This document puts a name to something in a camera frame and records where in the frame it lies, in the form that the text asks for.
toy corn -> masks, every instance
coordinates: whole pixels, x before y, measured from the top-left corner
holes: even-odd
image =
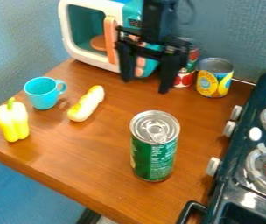
[[[9,142],[29,136],[28,113],[22,102],[11,97],[7,105],[0,106],[0,128]]]
[[[104,88],[102,86],[91,87],[87,94],[83,95],[77,104],[67,111],[67,117],[75,122],[83,122],[89,118],[96,107],[104,99]]]

yellow can label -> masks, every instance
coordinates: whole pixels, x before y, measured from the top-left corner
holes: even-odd
[[[233,77],[233,72],[232,73],[229,73],[220,82],[220,85],[218,87],[218,92],[220,93],[220,96],[226,95],[228,93],[228,89],[229,89],[229,86],[231,84],[232,77]]]
[[[200,70],[197,80],[197,90],[207,97],[222,97],[228,93],[233,77],[233,72],[225,74],[213,74],[206,70]]]
[[[196,87],[200,94],[212,96],[218,88],[218,81],[213,74],[205,70],[200,70]]]

blue floor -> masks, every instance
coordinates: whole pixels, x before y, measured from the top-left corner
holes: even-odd
[[[84,206],[0,164],[0,224],[72,224]]]

black stove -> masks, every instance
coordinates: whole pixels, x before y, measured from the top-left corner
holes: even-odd
[[[231,137],[227,152],[222,160],[211,158],[206,169],[214,176],[209,203],[189,201],[178,223],[186,223],[195,210],[205,224],[266,224],[266,74],[230,119],[224,129]]]

soup can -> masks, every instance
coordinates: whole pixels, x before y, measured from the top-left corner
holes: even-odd
[[[233,65],[225,59],[204,59],[199,63],[197,91],[212,98],[225,96],[228,93],[233,73]]]
[[[191,38],[180,38],[190,43],[189,59],[186,67],[183,67],[176,77],[173,86],[175,88],[187,88],[193,84],[194,70],[200,56],[200,49]]]
[[[158,182],[167,179],[175,162],[180,126],[163,111],[148,110],[130,122],[131,166],[141,179]]]

